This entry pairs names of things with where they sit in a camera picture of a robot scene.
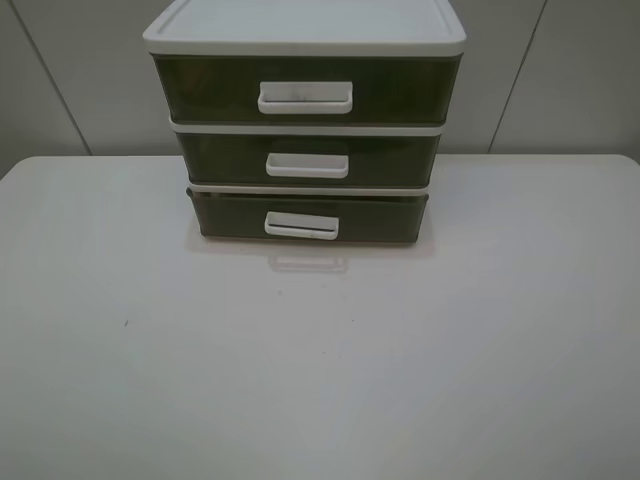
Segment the storage organizer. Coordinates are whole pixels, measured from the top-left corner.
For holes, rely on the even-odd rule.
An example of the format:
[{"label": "storage organizer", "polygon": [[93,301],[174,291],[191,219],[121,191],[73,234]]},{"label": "storage organizer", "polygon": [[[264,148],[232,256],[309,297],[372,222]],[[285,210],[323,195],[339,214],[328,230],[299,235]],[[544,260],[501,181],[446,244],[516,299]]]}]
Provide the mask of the storage organizer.
[{"label": "storage organizer", "polygon": [[194,183],[423,188],[441,128],[178,125]]},{"label": "storage organizer", "polygon": [[203,235],[416,240],[465,41],[447,0],[178,0],[144,39]]}]

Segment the white drawer handle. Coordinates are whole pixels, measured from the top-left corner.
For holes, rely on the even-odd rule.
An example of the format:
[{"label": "white drawer handle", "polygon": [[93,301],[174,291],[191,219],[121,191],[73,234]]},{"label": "white drawer handle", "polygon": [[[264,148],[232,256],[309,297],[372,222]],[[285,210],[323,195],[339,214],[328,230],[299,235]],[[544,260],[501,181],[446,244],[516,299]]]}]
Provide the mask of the white drawer handle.
[{"label": "white drawer handle", "polygon": [[267,173],[272,177],[345,178],[349,174],[349,157],[270,153]]},{"label": "white drawer handle", "polygon": [[338,238],[339,222],[333,217],[269,212],[264,220],[264,231],[281,237],[335,240]]},{"label": "white drawer handle", "polygon": [[261,82],[266,115],[344,115],[353,108],[352,82]]}]

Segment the dark green drawer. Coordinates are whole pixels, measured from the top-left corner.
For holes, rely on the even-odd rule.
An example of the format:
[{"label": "dark green drawer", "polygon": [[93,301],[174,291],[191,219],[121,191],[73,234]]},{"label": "dark green drawer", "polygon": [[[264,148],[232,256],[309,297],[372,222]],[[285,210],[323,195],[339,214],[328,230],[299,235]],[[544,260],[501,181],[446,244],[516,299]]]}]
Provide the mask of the dark green drawer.
[{"label": "dark green drawer", "polygon": [[428,198],[187,194],[207,237],[381,243],[415,242]]},{"label": "dark green drawer", "polygon": [[[153,58],[179,123],[440,125],[461,56]],[[282,93],[282,82],[297,86]]]},{"label": "dark green drawer", "polygon": [[440,136],[178,133],[178,138],[193,183],[423,188]]}]

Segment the table top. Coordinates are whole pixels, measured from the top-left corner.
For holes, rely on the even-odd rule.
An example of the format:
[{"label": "table top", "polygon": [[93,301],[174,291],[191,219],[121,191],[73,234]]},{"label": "table top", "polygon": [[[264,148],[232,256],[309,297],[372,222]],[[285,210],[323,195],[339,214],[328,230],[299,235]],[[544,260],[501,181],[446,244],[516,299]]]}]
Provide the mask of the table top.
[{"label": "table top", "polygon": [[631,160],[439,156],[412,247],[205,240],[186,178],[0,181],[1,478],[638,478]]}]

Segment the white wall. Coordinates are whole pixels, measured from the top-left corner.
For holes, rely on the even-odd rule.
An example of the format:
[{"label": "white wall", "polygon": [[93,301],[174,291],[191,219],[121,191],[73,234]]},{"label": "white wall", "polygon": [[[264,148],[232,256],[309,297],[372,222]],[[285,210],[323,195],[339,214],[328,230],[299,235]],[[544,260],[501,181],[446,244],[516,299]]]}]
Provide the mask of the white wall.
[{"label": "white wall", "polygon": [[142,32],[171,0],[15,0],[94,155],[178,153]]},{"label": "white wall", "polygon": [[[91,153],[179,152],[141,40],[171,0],[13,1]],[[495,136],[494,152],[616,152],[640,159],[638,0],[548,0],[524,65],[545,0],[451,1],[469,42],[443,151],[485,153]],[[3,27],[10,24],[1,33],[3,57],[29,57],[25,63],[37,70],[37,57],[3,9],[9,14],[2,15]],[[54,85],[28,66],[9,67],[8,79],[3,74],[7,99],[0,100],[10,108],[0,113],[8,138],[0,157],[56,154],[65,151],[60,146],[82,153]]]},{"label": "white wall", "polygon": [[486,153],[544,0],[450,0],[469,40],[440,149]]},{"label": "white wall", "polygon": [[34,155],[86,154],[11,6],[0,0],[0,178]]},{"label": "white wall", "polygon": [[[14,0],[94,154],[178,152],[141,40],[170,1]],[[444,150],[489,149],[543,1],[453,0],[469,47]]]},{"label": "white wall", "polygon": [[640,1],[549,0],[493,152],[640,161]]}]

